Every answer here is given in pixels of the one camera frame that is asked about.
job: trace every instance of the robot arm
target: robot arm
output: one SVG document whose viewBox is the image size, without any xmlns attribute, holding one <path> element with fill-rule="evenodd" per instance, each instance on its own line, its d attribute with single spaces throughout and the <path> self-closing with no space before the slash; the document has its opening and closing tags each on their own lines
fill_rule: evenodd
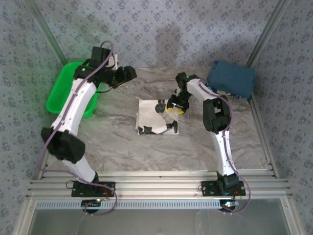
<svg viewBox="0 0 313 235">
<path fill-rule="evenodd" d="M 85 158 L 85 144 L 76 137 L 84 111 L 90 99 L 96 93 L 100 83 L 107 83 L 115 89 L 121 84 L 137 77 L 135 69 L 130 66 L 119 67 L 117 69 L 116 56 L 113 55 L 107 65 L 90 77 L 79 91 L 75 93 L 76 88 L 84 78 L 102 64 L 109 52 L 109 49 L 93 47 L 91 58 L 75 71 L 72 88 L 61 113 L 50 128 L 43 128 L 41 131 L 41 136 L 44 142 L 46 142 L 59 123 L 62 122 L 62 125 L 47 146 L 48 151 L 68 166 L 70 171 L 80 179 L 91 183 L 99 182 L 98 175 L 90 167 Z M 71 105 L 68 106 L 73 94 L 76 97 Z"/>
<path fill-rule="evenodd" d="M 187 76 L 186 73 L 182 72 L 177 75 L 176 81 L 180 92 L 178 95 L 171 96 L 167 108 L 175 106 L 180 108 L 181 113 L 186 112 L 189 108 L 188 99 L 191 95 L 203 103 L 203 124 L 212 136 L 218 155 L 217 187 L 220 195 L 232 194 L 234 189 L 237 190 L 238 186 L 241 185 L 241 181 L 233 170 L 236 168 L 231 157 L 229 130 L 225 130 L 231 118 L 229 107 L 207 87 L 200 87 L 201 80 L 196 75 Z"/>
</svg>

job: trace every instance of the green plastic basket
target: green plastic basket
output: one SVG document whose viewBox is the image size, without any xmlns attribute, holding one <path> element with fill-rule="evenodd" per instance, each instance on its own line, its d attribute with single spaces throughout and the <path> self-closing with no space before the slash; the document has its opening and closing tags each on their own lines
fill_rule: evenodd
<svg viewBox="0 0 313 235">
<path fill-rule="evenodd" d="M 78 66 L 82 65 L 83 62 L 70 62 L 66 64 L 55 82 L 52 91 L 48 97 L 45 107 L 47 110 L 53 114 L 59 114 L 67 100 L 72 83 L 74 80 L 74 73 Z M 93 114 L 94 107 L 98 99 L 98 93 L 95 93 L 90 99 L 85 112 L 83 114 L 84 118 L 89 118 Z"/>
</svg>

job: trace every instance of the marble surface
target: marble surface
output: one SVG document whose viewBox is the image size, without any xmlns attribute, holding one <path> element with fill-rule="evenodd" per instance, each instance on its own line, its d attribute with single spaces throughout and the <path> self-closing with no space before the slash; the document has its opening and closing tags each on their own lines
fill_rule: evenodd
<svg viewBox="0 0 313 235">
<path fill-rule="evenodd" d="M 168 99 L 179 72 L 206 78 L 209 68 L 140 68 L 138 78 L 100 94 L 92 117 L 83 119 L 78 138 L 86 144 L 86 158 L 96 171 L 216 170 L 214 144 L 202 122 L 202 104 L 191 97 L 190 109 L 179 116 L 179 135 L 138 135 L 135 130 L 139 99 Z M 266 167 L 250 106 L 230 99 L 234 108 L 231 149 L 238 169 Z M 48 168 L 65 168 L 53 156 Z"/>
</svg>

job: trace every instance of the blue cloth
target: blue cloth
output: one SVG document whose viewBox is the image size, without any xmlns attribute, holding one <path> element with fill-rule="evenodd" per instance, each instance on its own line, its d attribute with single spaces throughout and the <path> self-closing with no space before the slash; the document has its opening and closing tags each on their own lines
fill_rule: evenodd
<svg viewBox="0 0 313 235">
<path fill-rule="evenodd" d="M 207 77 L 207 85 L 213 90 L 231 93 L 234 96 L 250 99 L 258 78 L 254 69 L 229 62 L 214 62 Z"/>
</svg>

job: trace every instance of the patterned wallpaper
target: patterned wallpaper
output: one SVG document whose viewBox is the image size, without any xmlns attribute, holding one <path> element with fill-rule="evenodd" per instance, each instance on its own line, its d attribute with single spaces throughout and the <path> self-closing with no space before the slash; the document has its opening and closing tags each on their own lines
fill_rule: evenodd
<svg viewBox="0 0 313 235">
<path fill-rule="evenodd" d="M 276 0 L 36 0 L 70 61 L 104 39 L 122 65 L 243 65 Z"/>
<path fill-rule="evenodd" d="M 313 2 L 293 0 L 255 65 L 255 95 L 281 177 L 313 235 Z"/>
<path fill-rule="evenodd" d="M 0 1 L 0 235 L 12 233 L 35 161 L 58 61 L 23 1 Z"/>
</svg>

